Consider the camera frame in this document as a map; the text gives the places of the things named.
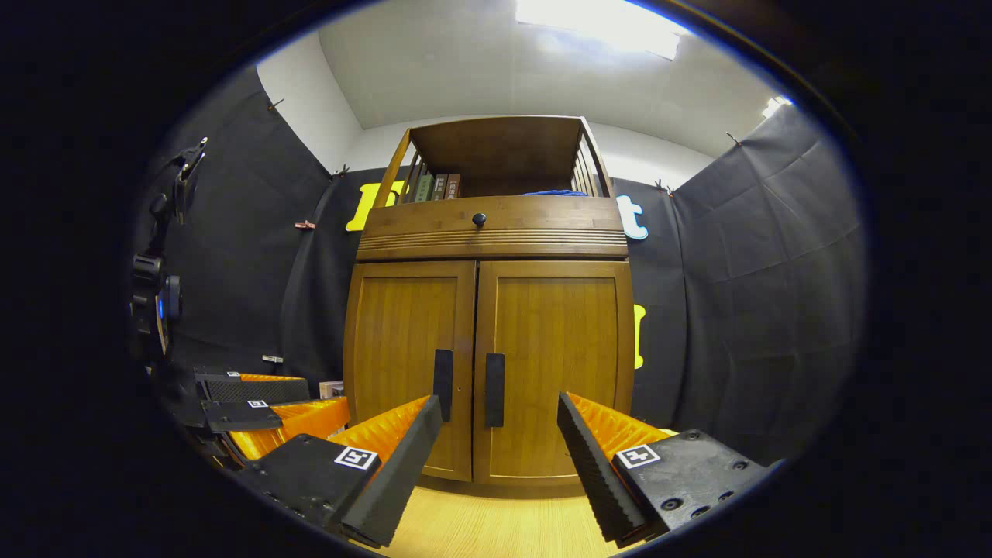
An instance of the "ceiling light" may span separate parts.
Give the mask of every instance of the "ceiling light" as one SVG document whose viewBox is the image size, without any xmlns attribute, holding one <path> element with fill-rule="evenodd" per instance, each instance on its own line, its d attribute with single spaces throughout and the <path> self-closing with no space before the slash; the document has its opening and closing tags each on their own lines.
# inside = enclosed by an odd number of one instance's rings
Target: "ceiling light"
<svg viewBox="0 0 992 558">
<path fill-rule="evenodd" d="M 569 29 L 621 49 L 676 59 L 688 31 L 625 0 L 517 0 L 517 21 Z"/>
<path fill-rule="evenodd" d="M 765 110 L 761 111 L 761 115 L 768 118 L 769 116 L 775 114 L 775 111 L 778 110 L 780 106 L 785 104 L 793 104 L 793 102 L 783 96 L 772 97 L 768 99 L 768 106 Z"/>
</svg>

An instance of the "cabinet door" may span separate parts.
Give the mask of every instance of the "cabinet door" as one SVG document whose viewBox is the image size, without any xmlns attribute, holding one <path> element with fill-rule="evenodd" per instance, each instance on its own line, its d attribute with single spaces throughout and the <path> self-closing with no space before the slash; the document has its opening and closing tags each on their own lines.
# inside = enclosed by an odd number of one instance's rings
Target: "cabinet door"
<svg viewBox="0 0 992 558">
<path fill-rule="evenodd" d="M 476 482 L 578 482 L 558 430 L 558 392 L 571 391 L 630 411 L 631 290 L 626 262 L 481 263 L 475 338 Z M 502 426 L 486 426 L 487 405 L 499 404 L 486 390 L 488 353 L 504 355 Z"/>
<path fill-rule="evenodd" d="M 475 262 L 356 265 L 344 336 L 351 424 L 434 392 L 434 350 L 453 351 L 451 416 L 424 473 L 471 481 Z"/>
</svg>

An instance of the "white wall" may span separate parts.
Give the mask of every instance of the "white wall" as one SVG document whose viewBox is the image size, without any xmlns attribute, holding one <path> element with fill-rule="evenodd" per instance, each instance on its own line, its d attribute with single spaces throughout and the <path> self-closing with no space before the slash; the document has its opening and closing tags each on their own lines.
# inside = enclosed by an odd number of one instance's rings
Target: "white wall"
<svg viewBox="0 0 992 558">
<path fill-rule="evenodd" d="M 356 170 L 383 168 L 389 164 L 407 128 L 479 116 L 482 115 L 430 118 L 370 128 L 358 135 L 345 161 L 348 168 Z M 663 186 L 678 188 L 713 162 L 708 155 L 661 138 L 596 122 L 590 122 L 589 127 L 602 152 L 603 164 L 613 178 L 644 184 L 654 184 L 661 179 Z M 409 164 L 413 156 L 414 150 L 408 150 L 404 165 Z"/>
<path fill-rule="evenodd" d="M 323 167 L 331 173 L 344 162 L 353 167 L 345 154 L 362 128 L 330 72 L 317 33 L 272 53 L 256 70 L 272 102 L 285 99 L 276 110 Z M 380 166 L 388 162 L 389 157 Z"/>
</svg>

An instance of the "blue cloth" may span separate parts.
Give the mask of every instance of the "blue cloth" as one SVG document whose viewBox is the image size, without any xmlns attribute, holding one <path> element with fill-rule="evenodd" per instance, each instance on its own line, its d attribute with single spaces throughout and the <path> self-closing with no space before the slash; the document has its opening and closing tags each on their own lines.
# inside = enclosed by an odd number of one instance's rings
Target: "blue cloth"
<svg viewBox="0 0 992 558">
<path fill-rule="evenodd" d="M 545 190 L 543 192 L 527 192 L 521 196 L 586 196 L 586 193 L 575 190 Z"/>
</svg>

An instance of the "small box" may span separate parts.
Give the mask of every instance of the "small box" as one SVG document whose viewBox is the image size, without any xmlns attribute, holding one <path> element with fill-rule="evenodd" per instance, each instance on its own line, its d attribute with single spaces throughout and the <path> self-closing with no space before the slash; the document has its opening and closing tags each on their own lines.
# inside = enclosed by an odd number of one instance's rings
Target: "small box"
<svg viewBox="0 0 992 558">
<path fill-rule="evenodd" d="M 332 399 L 344 396 L 344 380 L 322 381 L 320 383 L 320 398 Z"/>
</svg>

